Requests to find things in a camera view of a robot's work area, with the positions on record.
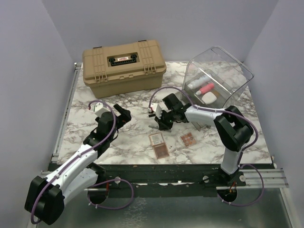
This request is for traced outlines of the tan plastic toolbox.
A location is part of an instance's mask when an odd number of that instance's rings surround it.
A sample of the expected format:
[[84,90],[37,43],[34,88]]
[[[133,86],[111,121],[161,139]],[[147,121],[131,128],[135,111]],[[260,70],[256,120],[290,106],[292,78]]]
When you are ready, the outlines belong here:
[[159,88],[167,70],[156,40],[87,49],[82,60],[83,82],[95,98]]

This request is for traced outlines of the white egg-shaped sponge case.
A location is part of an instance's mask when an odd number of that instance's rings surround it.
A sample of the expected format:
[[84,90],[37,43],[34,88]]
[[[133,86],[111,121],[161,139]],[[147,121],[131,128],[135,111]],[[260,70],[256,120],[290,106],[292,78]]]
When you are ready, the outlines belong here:
[[217,100],[217,97],[212,92],[207,92],[201,99],[205,104],[209,105],[215,102]]

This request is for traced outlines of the white spray bottle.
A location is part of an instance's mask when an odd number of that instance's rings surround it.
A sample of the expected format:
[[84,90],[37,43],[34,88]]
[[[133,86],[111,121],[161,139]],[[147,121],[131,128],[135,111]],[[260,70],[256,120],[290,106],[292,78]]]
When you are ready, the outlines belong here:
[[190,82],[188,84],[188,87],[190,89],[196,89],[196,88],[202,86],[204,83],[207,83],[208,81],[210,81],[210,77],[208,77],[208,76],[201,76],[200,78],[195,79],[192,82]]

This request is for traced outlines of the clear acrylic makeup organizer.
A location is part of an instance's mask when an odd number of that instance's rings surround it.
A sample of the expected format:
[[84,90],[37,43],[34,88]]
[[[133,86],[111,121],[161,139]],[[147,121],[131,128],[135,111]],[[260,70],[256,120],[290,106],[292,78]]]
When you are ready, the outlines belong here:
[[[210,77],[210,81],[196,89],[190,89],[188,84],[201,76]],[[207,108],[227,108],[236,106],[238,100],[247,88],[254,73],[240,60],[220,46],[214,46],[195,56],[187,64],[182,89],[188,94],[194,104]],[[202,101],[204,94],[195,93],[205,85],[213,83],[210,91],[217,100],[211,104]]]

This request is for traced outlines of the pink tube with white cap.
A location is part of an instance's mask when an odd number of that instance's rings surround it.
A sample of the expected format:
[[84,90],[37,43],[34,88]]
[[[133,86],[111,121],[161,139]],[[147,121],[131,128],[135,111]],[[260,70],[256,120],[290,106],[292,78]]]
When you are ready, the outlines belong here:
[[200,88],[195,94],[196,95],[205,94],[205,93],[211,91],[213,88],[214,88],[214,84],[209,83],[209,84],[205,85],[204,87]]

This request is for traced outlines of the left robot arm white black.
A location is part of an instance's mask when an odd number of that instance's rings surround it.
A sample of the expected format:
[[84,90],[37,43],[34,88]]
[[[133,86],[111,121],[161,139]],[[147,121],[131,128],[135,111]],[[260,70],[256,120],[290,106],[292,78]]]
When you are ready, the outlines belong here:
[[110,107],[95,100],[97,127],[85,138],[79,149],[60,167],[45,177],[36,176],[30,183],[25,210],[34,225],[53,224],[65,206],[85,188],[101,187],[105,176],[94,163],[115,140],[115,134],[130,122],[131,112],[115,104]]

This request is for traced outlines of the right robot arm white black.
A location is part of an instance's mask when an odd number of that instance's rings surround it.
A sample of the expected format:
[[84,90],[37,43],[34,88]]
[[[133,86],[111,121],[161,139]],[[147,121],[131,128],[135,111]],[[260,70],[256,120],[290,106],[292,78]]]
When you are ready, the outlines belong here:
[[149,104],[149,112],[155,114],[159,130],[170,130],[174,123],[198,123],[214,126],[225,146],[222,171],[219,182],[228,186],[235,181],[235,172],[241,160],[242,149],[254,133],[254,128],[235,106],[227,109],[212,109],[183,104],[175,94],[169,94],[162,100],[167,107],[163,110],[158,103]]

